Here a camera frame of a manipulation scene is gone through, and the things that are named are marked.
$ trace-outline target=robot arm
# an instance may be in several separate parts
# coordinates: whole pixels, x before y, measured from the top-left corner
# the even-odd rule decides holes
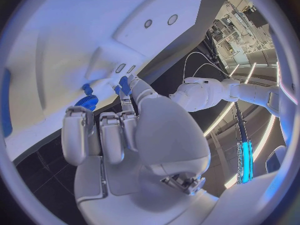
[[[213,107],[222,99],[228,102],[240,99],[265,107],[271,114],[279,117],[278,86],[245,84],[234,79],[224,79],[220,82],[213,78],[199,77],[188,77],[184,81],[185,83],[169,97],[188,112]]]

